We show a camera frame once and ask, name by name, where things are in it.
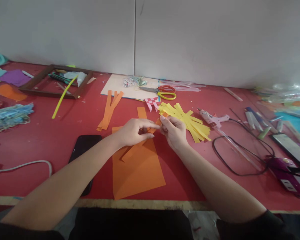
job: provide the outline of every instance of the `black cable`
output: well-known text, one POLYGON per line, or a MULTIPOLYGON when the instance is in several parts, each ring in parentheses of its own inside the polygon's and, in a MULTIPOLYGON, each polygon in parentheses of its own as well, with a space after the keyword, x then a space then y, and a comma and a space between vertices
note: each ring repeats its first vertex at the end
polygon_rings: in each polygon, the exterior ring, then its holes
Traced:
MULTIPOLYGON (((269 152, 269 154, 271 155, 271 158, 269 159, 268 162, 264 161, 261 157, 259 157, 257 154, 251 152, 250 150, 246 149, 245 147, 243 147, 242 145, 240 145, 239 143, 237 143, 233 138, 229 137, 235 144, 237 144, 239 147, 243 148, 244 150, 246 150, 247 152, 249 152, 250 154, 254 155, 256 158, 258 158, 263 164, 264 164, 264 169, 258 173, 250 173, 250 174, 239 174, 237 172, 235 172, 227 163, 226 161, 223 159, 223 157, 220 155, 220 153, 218 152, 217 148, 216 148, 216 140, 220 139, 220 138, 223 138, 224 136, 220 136, 220 137, 217 137, 215 138, 213 141, 212 141, 212 149, 214 150, 214 152, 217 154, 217 156, 220 158, 220 160, 224 163, 224 165, 235 175, 237 176, 241 176, 241 177, 245 177, 245 176, 258 176, 258 175, 262 175, 264 174, 266 171, 269 170, 269 163, 271 162, 272 159, 274 159, 276 156, 275 156, 275 152, 273 150, 273 148, 266 142, 264 142, 263 140, 259 139, 257 136, 255 136, 253 134, 253 132, 247 128, 244 124, 240 123, 239 121, 237 120, 234 120, 232 118, 230 118, 229 120, 231 121, 234 121, 238 124, 240 124, 241 127, 243 127, 249 134, 251 134, 253 137, 255 137, 258 141, 260 141, 261 145, 269 152)), ((282 170, 280 168, 276 168, 276 167, 273 167, 274 169, 278 170, 278 171, 281 171, 281 172, 284 172, 284 173, 287 173, 287 174, 290 174, 290 175, 294 175, 294 176, 298 176, 300 177, 300 174, 296 174, 296 173, 293 173, 293 172, 289 172, 289 171, 285 171, 285 170, 282 170)))

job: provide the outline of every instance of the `purple paper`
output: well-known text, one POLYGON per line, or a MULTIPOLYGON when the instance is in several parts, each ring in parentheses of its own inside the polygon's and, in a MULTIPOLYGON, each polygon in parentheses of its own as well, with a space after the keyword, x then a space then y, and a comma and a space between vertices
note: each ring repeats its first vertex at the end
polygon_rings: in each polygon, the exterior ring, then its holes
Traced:
POLYGON ((24 75, 20 69, 8 71, 0 77, 0 81, 11 83, 17 87, 26 84, 30 80, 31 77, 24 75))

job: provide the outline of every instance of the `pink glue gun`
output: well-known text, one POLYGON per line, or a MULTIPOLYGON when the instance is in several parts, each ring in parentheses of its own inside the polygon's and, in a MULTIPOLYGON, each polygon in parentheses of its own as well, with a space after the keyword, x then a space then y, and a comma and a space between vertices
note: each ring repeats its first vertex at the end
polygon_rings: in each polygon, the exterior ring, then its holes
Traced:
POLYGON ((229 120, 229 115, 224 115, 223 117, 214 117, 211 114, 209 114, 205 110, 201 110, 200 108, 197 108, 199 110, 199 113, 201 117, 213 128, 213 129, 220 129, 221 128, 221 122, 225 122, 229 120))

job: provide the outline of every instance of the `hand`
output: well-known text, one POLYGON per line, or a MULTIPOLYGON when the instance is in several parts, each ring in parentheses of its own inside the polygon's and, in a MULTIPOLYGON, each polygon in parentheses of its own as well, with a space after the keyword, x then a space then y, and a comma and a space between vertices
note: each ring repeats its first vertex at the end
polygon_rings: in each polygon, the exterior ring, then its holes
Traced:
POLYGON ((175 117, 160 116, 162 123, 160 132, 166 136, 169 146, 176 151, 178 148, 189 145, 186 138, 186 125, 175 117))
POLYGON ((154 137, 152 133, 147 133, 147 128, 160 129, 160 126, 148 119, 132 118, 114 135, 118 140, 120 148, 124 146, 132 146, 154 137))

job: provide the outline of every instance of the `white cable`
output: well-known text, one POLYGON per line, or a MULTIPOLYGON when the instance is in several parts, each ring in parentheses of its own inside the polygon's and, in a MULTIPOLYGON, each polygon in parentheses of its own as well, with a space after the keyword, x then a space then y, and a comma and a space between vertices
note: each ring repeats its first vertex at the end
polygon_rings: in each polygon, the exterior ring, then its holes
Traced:
POLYGON ((21 164, 19 166, 13 167, 13 168, 0 169, 0 172, 7 172, 7 171, 15 170, 15 169, 21 168, 23 166, 26 166, 26 165, 29 165, 29 164, 33 164, 33 163, 39 163, 39 162, 45 162, 46 164, 48 164, 48 166, 49 166, 49 177, 51 177, 51 175, 52 175, 52 166, 51 166, 51 163, 48 162, 48 161, 45 161, 45 160, 39 160, 39 161, 29 162, 29 163, 21 164))

